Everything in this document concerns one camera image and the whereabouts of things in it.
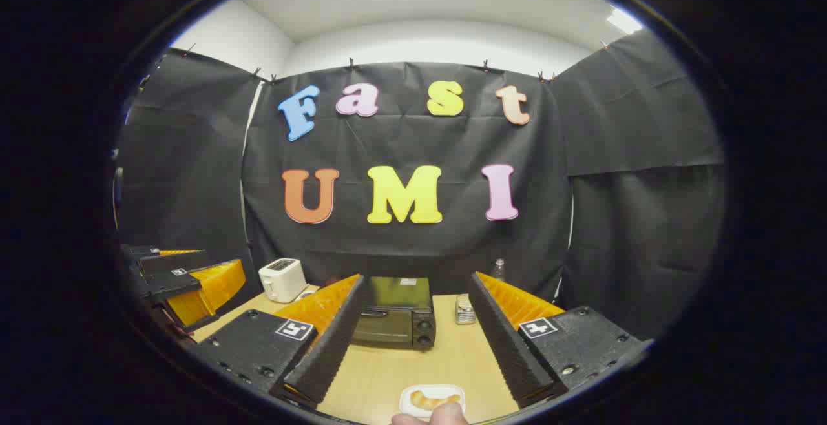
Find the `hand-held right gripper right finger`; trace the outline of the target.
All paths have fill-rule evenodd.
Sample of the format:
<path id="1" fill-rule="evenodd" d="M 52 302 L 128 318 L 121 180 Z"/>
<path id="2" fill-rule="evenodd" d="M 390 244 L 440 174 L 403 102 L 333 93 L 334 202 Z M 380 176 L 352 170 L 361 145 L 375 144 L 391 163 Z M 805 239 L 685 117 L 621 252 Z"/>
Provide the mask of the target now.
<path id="1" fill-rule="evenodd" d="M 520 408 L 588 386 L 647 346 L 594 308 L 564 310 L 480 272 L 468 296 Z"/>

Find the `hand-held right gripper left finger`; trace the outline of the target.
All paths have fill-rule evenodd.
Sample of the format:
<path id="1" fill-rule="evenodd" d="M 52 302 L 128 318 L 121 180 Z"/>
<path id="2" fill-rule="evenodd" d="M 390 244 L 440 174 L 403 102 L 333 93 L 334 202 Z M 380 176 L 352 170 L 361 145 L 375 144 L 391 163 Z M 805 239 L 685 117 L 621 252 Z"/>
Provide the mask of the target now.
<path id="1" fill-rule="evenodd" d="M 366 278 L 352 275 L 274 313 L 245 311 L 192 354 L 244 389 L 315 408 L 339 372 L 367 296 Z"/>

